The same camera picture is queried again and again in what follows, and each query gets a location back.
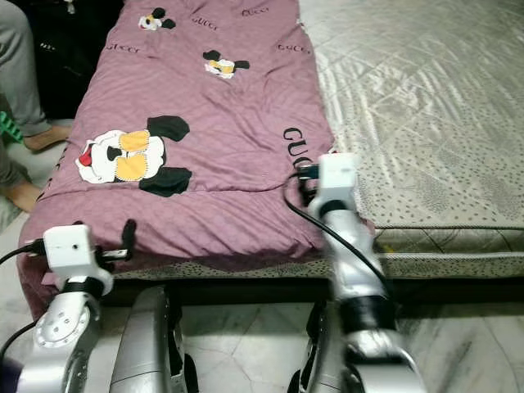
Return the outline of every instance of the tiled floor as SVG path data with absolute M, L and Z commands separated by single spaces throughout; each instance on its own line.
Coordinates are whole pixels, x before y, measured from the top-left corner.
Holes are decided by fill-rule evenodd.
M 45 181 L 61 148 L 27 156 L 29 172 Z M 22 214 L 0 234 L 0 255 L 16 248 Z M 224 305 L 183 310 L 184 345 L 196 362 L 202 393 L 285 393 L 300 367 L 311 305 Z M 86 393 L 108 392 L 128 309 L 105 309 L 104 330 L 89 363 Z M 445 305 L 407 309 L 401 331 L 430 393 L 524 392 L 524 304 Z M 30 321 L 16 266 L 0 267 L 0 342 Z M 9 352 L 27 359 L 31 335 Z

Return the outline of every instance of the person's leg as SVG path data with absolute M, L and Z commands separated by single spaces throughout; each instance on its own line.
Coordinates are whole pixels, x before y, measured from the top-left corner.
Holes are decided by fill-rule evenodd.
M 28 182 L 7 156 L 0 138 L 0 192 L 22 210 L 31 211 L 40 195 L 40 189 Z
M 52 127 L 45 119 L 38 97 L 29 22 L 24 12 L 7 0 L 0 0 L 0 91 L 29 149 L 40 150 L 69 136 L 69 127 Z

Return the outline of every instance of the green object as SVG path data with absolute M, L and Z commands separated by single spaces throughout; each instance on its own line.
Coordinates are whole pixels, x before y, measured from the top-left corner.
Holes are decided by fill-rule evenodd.
M 0 135 L 8 133 L 18 143 L 22 143 L 24 137 L 20 129 L 16 126 L 15 122 L 7 115 L 6 112 L 0 112 Z

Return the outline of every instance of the bed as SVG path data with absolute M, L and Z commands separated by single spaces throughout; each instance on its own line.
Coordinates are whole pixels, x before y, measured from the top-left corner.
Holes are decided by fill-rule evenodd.
M 81 219 L 116 246 L 135 218 L 120 279 L 326 277 L 322 238 L 280 192 L 334 135 L 361 158 L 359 208 L 390 277 L 522 276 L 521 3 L 217 4 L 127 1 L 21 242 Z M 167 160 L 144 167 L 134 157 L 161 151 L 154 138 Z M 93 172 L 104 144 L 133 161 Z M 167 187 L 143 176 L 161 169 Z M 38 315 L 45 260 L 18 266 Z

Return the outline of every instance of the cable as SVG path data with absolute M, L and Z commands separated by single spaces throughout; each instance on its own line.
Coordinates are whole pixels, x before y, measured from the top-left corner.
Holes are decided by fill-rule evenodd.
M 34 242 L 27 244 L 23 247 L 20 247 L 17 250 L 11 251 L 9 254 L 0 258 L 0 264 L 3 264 L 6 260 L 9 260 L 13 256 L 21 254 L 23 252 L 33 252 L 38 255 L 45 255 L 46 250 L 43 245 L 43 239 L 37 239 Z
M 291 176 L 289 176 L 286 179 L 286 181 L 284 182 L 284 185 L 282 187 L 282 195 L 283 195 L 284 201 L 286 202 L 287 207 L 289 207 L 291 210 L 293 210 L 295 213 L 297 213 L 303 219 L 306 219 L 306 220 L 310 221 L 312 224 L 314 224 L 317 227 L 319 227 L 320 229 L 322 229 L 325 233 L 327 233 L 328 235 L 333 237 L 335 240 L 340 242 L 345 248 L 350 250 L 357 258 L 359 258 L 366 266 L 368 266 L 368 268 L 373 272 L 373 274 L 375 274 L 377 276 L 378 280 L 381 282 L 381 284 L 384 286 L 384 288 L 386 288 L 386 290 L 388 292 L 390 292 L 390 294 L 392 294 L 391 287 L 390 287 L 389 283 L 387 282 L 387 279 L 384 276 L 384 274 L 382 274 L 382 272 L 380 270 L 375 268 L 375 266 L 373 266 L 373 264 L 368 260 L 368 258 L 365 257 L 364 254 L 362 254 L 357 248 L 355 248 L 355 246 L 353 246 L 351 243 L 346 241 L 338 233 L 336 233 L 331 228 L 329 228 L 326 224 L 324 224 L 321 221 L 318 221 L 315 217 L 313 217 L 313 216 L 307 214 L 306 212 L 304 212 L 303 210 L 297 208 L 295 205 L 293 205 L 287 199 L 287 196 L 286 196 L 287 185 L 289 184 L 290 180 L 292 180 L 293 178 L 297 178 L 299 176 L 300 176 L 299 173 L 292 174 Z
M 22 334 L 24 334 L 25 332 L 31 330 L 32 328 L 34 328 L 37 324 L 38 320 L 35 320 L 33 321 L 32 323 L 30 323 L 29 325 L 23 327 L 22 329 L 20 329 L 18 332 L 16 332 L 15 334 L 13 334 L 11 337 L 9 337 L 9 339 L 6 341 L 6 343 L 3 345 L 2 349 L 0 349 L 0 393 L 3 393 L 3 377 L 2 377 L 2 368 L 3 368 L 3 364 L 4 364 L 4 358 L 6 356 L 6 353 L 7 353 L 7 349 L 9 348 L 9 346 L 11 346 L 11 344 L 18 338 L 20 337 Z

